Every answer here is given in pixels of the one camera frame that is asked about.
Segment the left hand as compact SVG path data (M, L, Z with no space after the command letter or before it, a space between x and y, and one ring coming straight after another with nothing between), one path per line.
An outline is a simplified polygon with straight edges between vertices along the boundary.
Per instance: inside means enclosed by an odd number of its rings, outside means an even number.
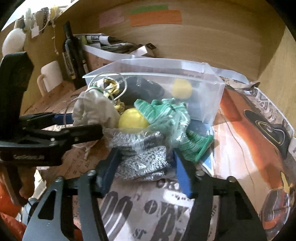
M15 206L24 206L34 194L36 167L4 166L1 164L1 182Z

